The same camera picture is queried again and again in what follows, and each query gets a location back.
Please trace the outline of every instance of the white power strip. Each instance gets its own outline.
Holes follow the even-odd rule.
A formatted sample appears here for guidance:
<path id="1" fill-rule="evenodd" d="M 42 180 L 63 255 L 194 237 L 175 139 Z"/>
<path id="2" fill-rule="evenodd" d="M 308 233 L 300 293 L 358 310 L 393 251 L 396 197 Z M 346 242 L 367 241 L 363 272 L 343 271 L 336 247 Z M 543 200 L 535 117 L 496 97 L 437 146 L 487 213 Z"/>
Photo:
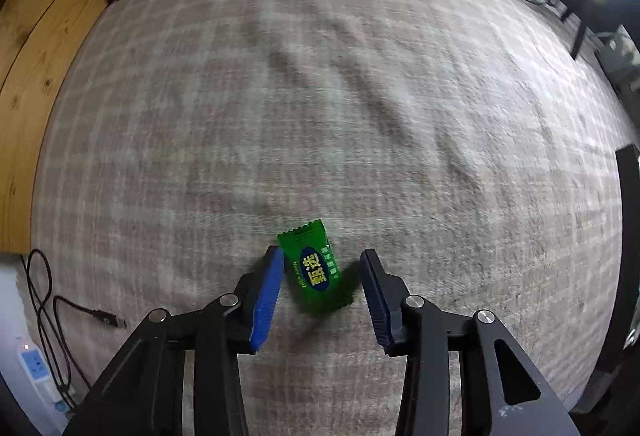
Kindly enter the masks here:
<path id="1" fill-rule="evenodd" d="M 59 413 L 68 414 L 69 408 L 62 400 L 42 352 L 33 340 L 18 339 L 17 356 L 40 399 L 52 405 Z M 72 387 L 69 389 L 69 394 L 74 394 Z M 57 416 L 54 422 L 60 432 L 63 432 L 66 427 L 66 416 Z"/>

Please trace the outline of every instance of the silver screw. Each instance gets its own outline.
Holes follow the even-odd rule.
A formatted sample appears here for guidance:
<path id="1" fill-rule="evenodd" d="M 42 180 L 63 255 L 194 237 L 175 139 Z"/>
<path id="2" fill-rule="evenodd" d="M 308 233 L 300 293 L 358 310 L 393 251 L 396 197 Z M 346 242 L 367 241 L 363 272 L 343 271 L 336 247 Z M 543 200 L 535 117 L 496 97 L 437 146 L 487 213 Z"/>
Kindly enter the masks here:
<path id="1" fill-rule="evenodd" d="M 495 315 L 489 310 L 478 311 L 478 320 L 484 324 L 491 324 L 495 321 Z"/>
<path id="2" fill-rule="evenodd" d="M 158 309 L 149 313 L 149 320 L 152 322 L 162 322 L 166 318 L 166 311 Z"/>
<path id="3" fill-rule="evenodd" d="M 226 293 L 222 295 L 222 297 L 220 297 L 220 299 L 218 300 L 220 301 L 220 304 L 225 308 L 230 308 L 231 306 L 235 306 L 236 304 L 238 304 L 238 297 L 233 295 L 232 293 Z"/>
<path id="4" fill-rule="evenodd" d="M 420 295 L 409 295 L 404 302 L 407 306 L 412 308 L 422 308 L 424 306 L 424 299 Z"/>

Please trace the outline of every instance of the checkered fabric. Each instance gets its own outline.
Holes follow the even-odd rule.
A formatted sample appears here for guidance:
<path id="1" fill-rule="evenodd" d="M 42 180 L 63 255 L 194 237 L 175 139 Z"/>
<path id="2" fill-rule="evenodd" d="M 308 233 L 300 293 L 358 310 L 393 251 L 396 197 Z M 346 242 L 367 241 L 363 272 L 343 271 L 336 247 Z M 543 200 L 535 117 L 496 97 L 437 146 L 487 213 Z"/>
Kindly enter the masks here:
<path id="1" fill-rule="evenodd" d="M 129 322 L 64 310 L 76 358 L 95 379 L 148 311 L 203 307 L 320 217 L 341 265 L 374 247 L 440 308 L 492 309 L 561 398 L 579 392 L 620 264 L 614 151 L 636 130 L 592 46 L 570 58 L 574 32 L 517 0 L 114 3 L 34 193 L 55 291 Z M 240 371 L 251 434 L 394 431 L 404 359 L 376 345 L 362 290 L 317 321 L 284 286 Z"/>

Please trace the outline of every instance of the blue oval logo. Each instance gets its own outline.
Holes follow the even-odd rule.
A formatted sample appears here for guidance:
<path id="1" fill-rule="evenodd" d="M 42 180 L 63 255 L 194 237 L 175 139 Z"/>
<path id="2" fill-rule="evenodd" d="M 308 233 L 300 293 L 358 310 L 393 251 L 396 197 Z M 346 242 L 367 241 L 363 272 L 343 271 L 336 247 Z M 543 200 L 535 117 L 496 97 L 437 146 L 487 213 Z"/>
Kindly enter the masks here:
<path id="1" fill-rule="evenodd" d="M 300 252 L 298 265 L 300 273 L 311 288 L 316 291 L 329 288 L 329 269 L 324 262 L 324 257 L 314 248 L 307 246 Z"/>

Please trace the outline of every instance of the green packet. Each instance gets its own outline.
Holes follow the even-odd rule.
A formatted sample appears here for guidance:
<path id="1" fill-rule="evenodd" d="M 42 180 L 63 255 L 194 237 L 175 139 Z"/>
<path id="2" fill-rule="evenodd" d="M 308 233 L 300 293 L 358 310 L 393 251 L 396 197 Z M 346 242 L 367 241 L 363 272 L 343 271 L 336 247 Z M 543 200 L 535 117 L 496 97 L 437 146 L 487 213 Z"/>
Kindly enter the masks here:
<path id="1" fill-rule="evenodd" d="M 320 219 L 278 235 L 278 244 L 298 283 L 303 307 L 321 315 L 351 304 Z"/>

